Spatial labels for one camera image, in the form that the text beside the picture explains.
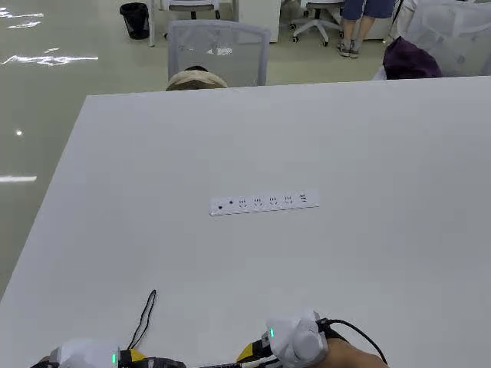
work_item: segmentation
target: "white table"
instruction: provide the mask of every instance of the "white table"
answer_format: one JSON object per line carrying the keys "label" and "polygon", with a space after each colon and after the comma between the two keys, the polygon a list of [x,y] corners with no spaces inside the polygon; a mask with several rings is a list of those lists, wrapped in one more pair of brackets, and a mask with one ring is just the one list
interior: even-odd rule
{"label": "white table", "polygon": [[[125,346],[152,288],[140,349],[190,366],[307,306],[356,323],[392,367],[488,366],[490,89],[88,97],[0,304],[2,366],[72,337]],[[321,207],[208,215],[213,196],[276,189],[317,189]]]}

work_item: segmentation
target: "white plastic casing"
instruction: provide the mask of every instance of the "white plastic casing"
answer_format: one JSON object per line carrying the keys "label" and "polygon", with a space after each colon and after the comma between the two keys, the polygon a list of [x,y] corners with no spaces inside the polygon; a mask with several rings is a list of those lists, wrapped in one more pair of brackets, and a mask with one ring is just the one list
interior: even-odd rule
{"label": "white plastic casing", "polygon": [[53,350],[50,362],[60,368],[118,368],[119,347],[115,343],[76,339]]}
{"label": "white plastic casing", "polygon": [[284,368],[302,368],[322,361],[328,352],[323,333],[319,333],[313,310],[291,320],[270,318],[266,322],[272,353]]}

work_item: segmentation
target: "trash can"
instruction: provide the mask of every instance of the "trash can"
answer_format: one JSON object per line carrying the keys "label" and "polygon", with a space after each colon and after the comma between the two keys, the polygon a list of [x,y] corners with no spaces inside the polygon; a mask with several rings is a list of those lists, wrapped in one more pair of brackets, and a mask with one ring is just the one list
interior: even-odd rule
{"label": "trash can", "polygon": [[124,18],[128,34],[134,40],[148,38],[148,8],[141,2],[131,2],[120,7],[120,14]]}

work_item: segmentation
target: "human hand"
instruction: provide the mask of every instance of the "human hand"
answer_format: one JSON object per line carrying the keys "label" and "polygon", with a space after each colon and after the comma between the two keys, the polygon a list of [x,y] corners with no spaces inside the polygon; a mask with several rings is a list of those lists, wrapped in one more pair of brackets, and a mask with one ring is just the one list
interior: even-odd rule
{"label": "human hand", "polygon": [[328,339],[328,355],[312,368],[387,368],[381,358],[341,339]]}

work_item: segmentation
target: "power strip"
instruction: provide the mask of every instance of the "power strip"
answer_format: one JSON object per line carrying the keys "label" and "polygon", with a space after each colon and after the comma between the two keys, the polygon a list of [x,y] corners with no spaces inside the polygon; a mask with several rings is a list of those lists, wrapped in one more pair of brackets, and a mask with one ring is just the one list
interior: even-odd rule
{"label": "power strip", "polygon": [[308,209],[319,207],[319,194],[314,190],[300,192],[272,192],[264,195],[214,198],[209,204],[209,214],[231,215],[279,211],[283,209]]}

